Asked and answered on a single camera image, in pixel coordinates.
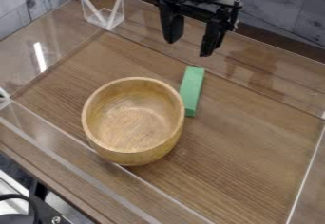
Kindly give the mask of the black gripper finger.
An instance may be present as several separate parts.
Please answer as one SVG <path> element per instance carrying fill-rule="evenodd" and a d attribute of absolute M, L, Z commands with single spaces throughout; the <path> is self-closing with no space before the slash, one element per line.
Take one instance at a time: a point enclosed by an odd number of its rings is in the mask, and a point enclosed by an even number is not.
<path fill-rule="evenodd" d="M 211 56 L 214 50 L 219 48 L 226 32 L 223 25 L 224 23 L 218 18 L 212 18 L 208 21 L 200 45 L 200 57 Z"/>
<path fill-rule="evenodd" d="M 179 14 L 178 9 L 160 2 L 160 21 L 162 21 L 162 34 L 167 43 L 175 43 L 184 32 L 184 17 Z"/>

